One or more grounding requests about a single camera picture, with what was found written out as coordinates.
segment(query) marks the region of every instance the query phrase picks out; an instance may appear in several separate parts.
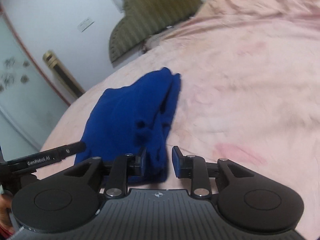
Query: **wall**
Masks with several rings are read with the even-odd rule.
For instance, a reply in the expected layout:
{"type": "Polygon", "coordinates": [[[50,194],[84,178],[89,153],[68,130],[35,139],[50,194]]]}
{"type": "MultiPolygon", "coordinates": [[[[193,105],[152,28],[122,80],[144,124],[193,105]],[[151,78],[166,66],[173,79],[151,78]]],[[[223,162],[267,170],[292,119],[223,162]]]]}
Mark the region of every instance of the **wall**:
{"type": "Polygon", "coordinates": [[[51,49],[81,86],[88,90],[124,64],[113,68],[109,37],[123,17],[112,0],[0,0],[22,42],[54,83],[73,101],[42,61],[51,49]],[[87,17],[94,23],[81,33],[77,26],[87,17]]]}

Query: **pink bed sheet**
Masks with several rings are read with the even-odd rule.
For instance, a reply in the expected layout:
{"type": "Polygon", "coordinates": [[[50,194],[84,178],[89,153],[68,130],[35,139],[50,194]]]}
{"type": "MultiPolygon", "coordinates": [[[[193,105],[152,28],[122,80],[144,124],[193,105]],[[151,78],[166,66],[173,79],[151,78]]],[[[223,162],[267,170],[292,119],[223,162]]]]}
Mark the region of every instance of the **pink bed sheet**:
{"type": "MultiPolygon", "coordinates": [[[[320,0],[208,0],[159,47],[78,99],[43,150],[78,141],[106,88],[162,67],[182,74],[168,156],[229,158],[296,190],[305,211],[297,230],[320,236],[320,0]]],[[[74,157],[37,173],[47,177],[74,157]]],[[[170,165],[165,183],[184,188],[170,165]]]]}

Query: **striped cushion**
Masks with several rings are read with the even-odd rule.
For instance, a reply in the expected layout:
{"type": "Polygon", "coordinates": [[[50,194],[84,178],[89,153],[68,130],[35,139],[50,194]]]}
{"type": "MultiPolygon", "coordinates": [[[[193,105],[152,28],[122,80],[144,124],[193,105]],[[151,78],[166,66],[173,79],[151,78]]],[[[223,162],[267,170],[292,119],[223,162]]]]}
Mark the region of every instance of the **striped cushion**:
{"type": "Polygon", "coordinates": [[[125,17],[111,33],[112,62],[150,35],[194,14],[200,0],[124,0],[125,17]]]}

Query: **folded blue garment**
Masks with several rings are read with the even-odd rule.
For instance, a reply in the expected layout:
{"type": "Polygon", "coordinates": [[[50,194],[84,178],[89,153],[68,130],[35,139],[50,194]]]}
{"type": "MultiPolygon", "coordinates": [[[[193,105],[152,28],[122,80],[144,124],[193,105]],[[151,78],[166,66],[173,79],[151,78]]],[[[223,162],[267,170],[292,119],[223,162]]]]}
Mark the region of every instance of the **folded blue garment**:
{"type": "Polygon", "coordinates": [[[117,156],[137,154],[147,148],[143,178],[129,182],[163,182],[167,179],[165,142],[180,92],[180,74],[163,68],[141,77],[134,84],[107,89],[92,110],[81,141],[86,150],[76,155],[75,164],[100,156],[112,161],[117,156]]]}

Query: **frosted glass door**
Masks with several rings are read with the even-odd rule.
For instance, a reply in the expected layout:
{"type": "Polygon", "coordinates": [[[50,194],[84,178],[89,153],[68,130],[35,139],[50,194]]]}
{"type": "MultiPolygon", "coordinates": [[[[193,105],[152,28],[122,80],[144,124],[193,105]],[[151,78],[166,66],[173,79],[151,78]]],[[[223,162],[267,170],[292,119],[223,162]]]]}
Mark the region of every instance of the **frosted glass door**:
{"type": "Polygon", "coordinates": [[[39,151],[67,108],[38,73],[0,16],[0,125],[6,120],[16,136],[20,136],[19,139],[4,138],[8,128],[1,125],[0,146],[4,159],[8,161],[39,151]],[[21,140],[30,147],[23,147],[21,140]],[[18,141],[21,147],[14,145],[18,141]]]}

